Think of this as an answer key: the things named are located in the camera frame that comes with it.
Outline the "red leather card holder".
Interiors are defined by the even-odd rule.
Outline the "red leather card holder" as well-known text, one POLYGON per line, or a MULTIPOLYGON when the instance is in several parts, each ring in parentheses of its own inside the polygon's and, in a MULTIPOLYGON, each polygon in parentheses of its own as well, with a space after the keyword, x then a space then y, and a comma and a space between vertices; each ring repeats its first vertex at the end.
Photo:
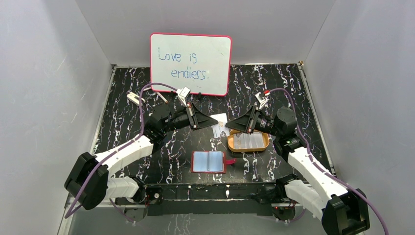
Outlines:
POLYGON ((227 159, 222 151, 193 151, 191 173, 225 174, 227 166, 236 163, 236 158, 227 159))

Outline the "white VIP credit card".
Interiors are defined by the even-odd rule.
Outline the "white VIP credit card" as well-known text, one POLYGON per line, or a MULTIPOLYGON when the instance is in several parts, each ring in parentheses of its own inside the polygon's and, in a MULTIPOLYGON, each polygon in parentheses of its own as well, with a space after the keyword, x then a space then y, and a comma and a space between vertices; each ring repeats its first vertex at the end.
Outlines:
POLYGON ((218 121, 216 125, 211 126, 213 136, 215 138, 227 137, 230 135, 230 130, 226 127, 226 124, 228 122, 226 113, 215 114, 211 115, 210 117, 218 121))

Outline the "tan oval card tray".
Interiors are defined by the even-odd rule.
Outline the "tan oval card tray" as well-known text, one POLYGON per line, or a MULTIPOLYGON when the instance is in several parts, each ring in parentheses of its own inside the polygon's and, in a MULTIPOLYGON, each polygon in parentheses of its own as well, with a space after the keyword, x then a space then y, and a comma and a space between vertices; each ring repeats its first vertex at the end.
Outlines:
POLYGON ((254 131, 251 134, 231 130, 228 136, 228 148, 232 152, 261 152, 269 146, 269 135, 254 131))

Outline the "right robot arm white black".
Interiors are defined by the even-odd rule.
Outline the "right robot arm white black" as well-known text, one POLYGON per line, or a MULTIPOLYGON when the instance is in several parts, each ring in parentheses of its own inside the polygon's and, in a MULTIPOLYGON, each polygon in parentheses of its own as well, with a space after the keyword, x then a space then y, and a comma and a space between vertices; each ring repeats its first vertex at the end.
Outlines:
POLYGON ((295 112, 286 107, 278 109, 271 119, 252 106, 247 113, 229 121, 226 126, 242 133, 260 131, 275 137, 274 149, 308 182, 295 175, 277 180, 276 198, 287 203, 299 202, 321 221, 328 235, 357 235, 370 228, 368 205, 363 193, 352 191, 334 180, 329 170, 307 150, 306 142, 296 133, 295 112))

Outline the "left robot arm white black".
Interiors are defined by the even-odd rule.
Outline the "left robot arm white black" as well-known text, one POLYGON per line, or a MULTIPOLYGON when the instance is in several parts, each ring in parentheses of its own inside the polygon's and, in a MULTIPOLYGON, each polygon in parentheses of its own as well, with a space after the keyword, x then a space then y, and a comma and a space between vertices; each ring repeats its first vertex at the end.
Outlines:
POLYGON ((145 119, 143 133, 106 152, 81 154, 75 162, 64 187, 77 202, 91 210, 103 200, 129 198, 140 204, 146 198, 146 185, 137 177, 115 178, 113 175, 129 164, 159 151, 167 133, 189 127, 199 130, 218 124, 202 113, 194 103, 178 109, 162 104, 145 119))

